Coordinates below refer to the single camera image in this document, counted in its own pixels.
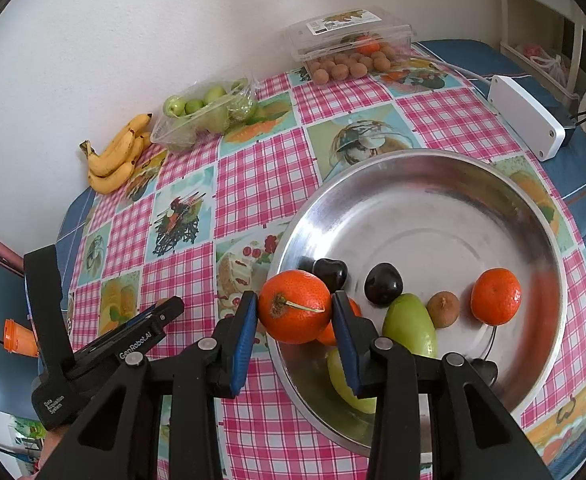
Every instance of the white power strip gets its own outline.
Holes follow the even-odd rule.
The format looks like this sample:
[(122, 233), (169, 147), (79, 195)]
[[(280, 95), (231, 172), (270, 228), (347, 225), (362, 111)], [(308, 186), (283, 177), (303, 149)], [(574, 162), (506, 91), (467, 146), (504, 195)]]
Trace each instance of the white power strip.
[(564, 141), (564, 127), (513, 78), (494, 75), (489, 102), (539, 160), (555, 156)]

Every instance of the orange cup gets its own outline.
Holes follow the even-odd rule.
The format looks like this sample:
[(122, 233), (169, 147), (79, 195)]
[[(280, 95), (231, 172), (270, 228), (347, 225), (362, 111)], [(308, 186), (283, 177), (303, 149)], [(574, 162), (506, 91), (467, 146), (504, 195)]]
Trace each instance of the orange cup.
[(4, 350), (15, 354), (38, 356), (35, 335), (13, 319), (4, 320)]

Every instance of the clear plastic container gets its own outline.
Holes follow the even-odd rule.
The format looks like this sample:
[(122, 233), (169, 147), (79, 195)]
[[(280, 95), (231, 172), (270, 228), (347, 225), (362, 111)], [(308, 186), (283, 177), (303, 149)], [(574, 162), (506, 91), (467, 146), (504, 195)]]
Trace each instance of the clear plastic container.
[[(235, 70), (193, 83), (164, 102), (151, 142), (172, 153), (186, 153), (224, 135), (231, 126), (249, 120), (254, 114), (256, 89), (252, 75)], [(176, 115), (184, 107), (185, 113)]]
[[(413, 30), (409, 24), (377, 6), (325, 14), (287, 28), (293, 59), (303, 62), (311, 77), (319, 64), (329, 75), (327, 82), (389, 70), (384, 62), (378, 62), (376, 66), (374, 58), (384, 54), (385, 59), (392, 64), (401, 56), (409, 56), (412, 36)], [(342, 60), (336, 64), (348, 67), (347, 75), (344, 76), (342, 68), (342, 73), (337, 73), (336, 78), (330, 64), (323, 66), (327, 61), (335, 62), (335, 56)], [(366, 72), (355, 73), (351, 69), (353, 62), (344, 60), (342, 56), (356, 61), (358, 57), (368, 57), (372, 63), (366, 62)], [(313, 81), (316, 84), (326, 83), (316, 77), (313, 77)]]

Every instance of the bowl rim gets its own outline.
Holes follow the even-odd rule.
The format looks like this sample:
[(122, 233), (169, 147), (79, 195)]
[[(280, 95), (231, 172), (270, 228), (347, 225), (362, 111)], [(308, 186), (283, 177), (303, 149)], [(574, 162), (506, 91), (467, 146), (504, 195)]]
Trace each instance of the bowl rim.
[[(476, 158), (472, 158), (467, 155), (462, 155), (456, 152), (449, 152), (447, 150), (432, 150), (429, 148), (412, 148), (409, 150), (399, 150), (397, 152), (390, 152), (385, 153), (382, 155), (377, 155), (372, 158), (368, 158), (366, 160), (362, 160), (357, 164), (347, 168), (342, 173), (333, 177), (330, 181), (324, 182), (318, 189), (315, 190), (313, 195), (309, 197), (309, 199), (305, 202), (305, 204), (300, 208), (300, 210), (295, 214), (295, 216), (289, 222), (289, 225), (282, 236), (281, 241), (276, 248), (275, 254), (273, 254), (273, 261), (271, 263), (271, 267), (269, 269), (268, 278), (271, 278), (275, 274), (279, 273), (282, 257), (285, 253), (286, 248), (288, 247), (289, 242), (291, 241), (291, 235), (295, 231), (295, 227), (299, 224), (300, 220), (304, 218), (305, 214), (309, 209), (311, 209), (318, 200), (321, 199), (325, 194), (331, 192), (331, 190), (339, 186), (344, 180), (350, 178), (353, 174), (358, 173), (358, 171), (365, 170), (370, 166), (375, 166), (387, 160), (392, 160), (396, 158), (412, 158), (412, 157), (423, 157), (428, 156), (432, 158), (452, 158), (455, 160), (460, 160), (467, 164), (471, 164), (480, 168), (481, 170), (487, 171), (492, 176), (497, 177), (501, 180), (506, 186), (510, 187), (515, 193), (528, 205), (528, 208), (533, 212), (535, 217), (537, 218), (538, 223), (541, 225), (544, 233), (546, 234), (546, 238), (548, 239), (551, 249), (553, 251), (554, 262), (556, 271), (560, 277), (560, 315), (558, 318), (558, 325), (555, 327), (555, 334), (553, 337), (553, 346), (551, 346), (551, 351), (548, 354), (546, 362), (544, 363), (544, 367), (542, 372), (535, 380), (535, 383), (526, 394), (524, 399), (513, 409), (510, 411), (511, 416), (518, 419), (519, 415), (521, 415), (524, 410), (529, 407), (529, 405), (533, 402), (537, 394), (540, 392), (546, 380), (548, 379), (549, 375), (551, 374), (551, 370), (555, 361), (557, 360), (557, 356), (559, 355), (561, 346), (562, 346), (562, 339), (564, 338), (564, 329), (566, 327), (566, 314), (568, 311), (568, 285), (566, 280), (566, 270), (564, 269), (564, 261), (562, 258), (562, 253), (560, 251), (559, 246), (557, 245), (557, 240), (553, 232), (551, 231), (550, 225), (546, 218), (543, 216), (542, 212), (535, 205), (535, 202), (521, 189), (514, 181), (509, 179), (508, 177), (504, 176), (503, 174), (499, 173), (495, 168), (486, 164), (482, 160), (478, 160)], [(293, 402), (293, 405), (297, 408), (298, 411), (304, 416), (304, 418), (314, 427), (317, 431), (327, 437), (330, 441), (335, 442), (339, 446), (348, 449), (349, 451), (355, 452), (357, 454), (368, 456), (371, 453), (371, 448), (369, 446), (364, 446), (356, 440), (353, 440), (341, 433), (338, 433), (333, 428), (329, 427), (327, 424), (324, 424), (313, 412), (310, 406), (307, 405), (306, 401), (300, 396), (297, 389), (292, 383), (291, 377), (289, 376), (286, 368), (284, 367), (281, 351), (279, 348), (279, 343), (275, 341), (269, 334), (267, 334), (268, 346), (269, 346), (269, 355), (271, 357), (271, 361), (273, 362), (273, 367), (278, 375), (279, 381), (284, 387), (289, 399)], [(421, 462), (431, 462), (432, 453), (425, 452), (421, 455)]]

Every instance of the blue gripper pad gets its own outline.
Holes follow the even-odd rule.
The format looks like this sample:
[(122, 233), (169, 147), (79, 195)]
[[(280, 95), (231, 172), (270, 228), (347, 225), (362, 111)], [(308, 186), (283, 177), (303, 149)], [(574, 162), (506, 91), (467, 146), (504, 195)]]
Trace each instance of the blue gripper pad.
[(345, 317), (348, 314), (355, 317), (355, 314), (351, 310), (349, 298), (344, 291), (338, 290), (333, 294), (332, 300), (333, 312), (331, 322), (333, 323), (333, 331), (337, 339), (337, 348), (340, 352), (340, 360), (342, 361), (342, 368), (344, 368), (346, 384), (353, 390), (353, 394), (357, 396), (361, 389), (358, 352)]
[(254, 292), (246, 291), (242, 295), (242, 300), (235, 315), (244, 315), (244, 320), (240, 337), (233, 353), (230, 387), (234, 396), (240, 393), (244, 383), (246, 383), (246, 374), (253, 350), (255, 330), (257, 329), (257, 296)]

